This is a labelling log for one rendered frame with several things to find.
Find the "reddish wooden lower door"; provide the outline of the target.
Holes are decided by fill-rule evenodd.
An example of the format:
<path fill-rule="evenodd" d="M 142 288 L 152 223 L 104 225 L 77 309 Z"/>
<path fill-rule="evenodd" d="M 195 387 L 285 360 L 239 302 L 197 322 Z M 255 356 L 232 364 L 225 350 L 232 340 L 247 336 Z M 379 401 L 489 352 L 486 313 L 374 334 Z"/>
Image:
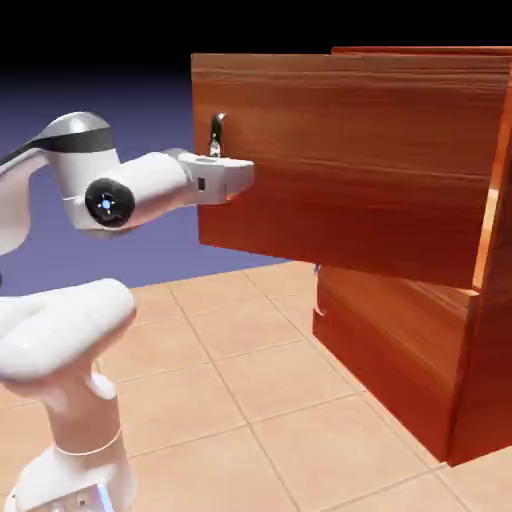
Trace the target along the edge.
<path fill-rule="evenodd" d="M 313 333 L 438 460 L 449 458 L 478 294 L 322 266 Z"/>

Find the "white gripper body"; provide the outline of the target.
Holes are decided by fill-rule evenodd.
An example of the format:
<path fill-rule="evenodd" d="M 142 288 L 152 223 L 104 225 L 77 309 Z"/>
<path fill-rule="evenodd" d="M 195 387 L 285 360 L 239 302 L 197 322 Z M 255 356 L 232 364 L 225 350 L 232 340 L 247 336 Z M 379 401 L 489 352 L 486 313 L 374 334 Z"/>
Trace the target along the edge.
<path fill-rule="evenodd" d="M 254 183 L 254 163 L 233 158 L 198 157 L 194 161 L 197 204 L 224 204 Z"/>

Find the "curved silver metal handle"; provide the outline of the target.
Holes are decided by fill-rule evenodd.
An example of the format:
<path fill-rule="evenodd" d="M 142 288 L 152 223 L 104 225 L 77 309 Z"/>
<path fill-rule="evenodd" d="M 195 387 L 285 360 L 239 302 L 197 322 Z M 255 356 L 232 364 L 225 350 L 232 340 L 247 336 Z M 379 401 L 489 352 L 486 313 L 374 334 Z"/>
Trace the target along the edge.
<path fill-rule="evenodd" d="M 223 121 L 226 117 L 224 112 L 216 112 L 210 125 L 210 140 L 208 145 L 208 155 L 219 158 L 222 152 L 222 129 Z"/>

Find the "reddish wooden cabinet door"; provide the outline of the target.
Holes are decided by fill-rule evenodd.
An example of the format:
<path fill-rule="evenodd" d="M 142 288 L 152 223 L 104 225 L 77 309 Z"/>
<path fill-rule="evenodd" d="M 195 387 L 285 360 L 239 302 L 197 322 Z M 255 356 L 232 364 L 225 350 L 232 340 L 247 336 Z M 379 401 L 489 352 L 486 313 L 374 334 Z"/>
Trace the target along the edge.
<path fill-rule="evenodd" d="M 198 211 L 205 245 L 468 288 L 512 54 L 196 54 L 195 148 L 254 185 Z"/>

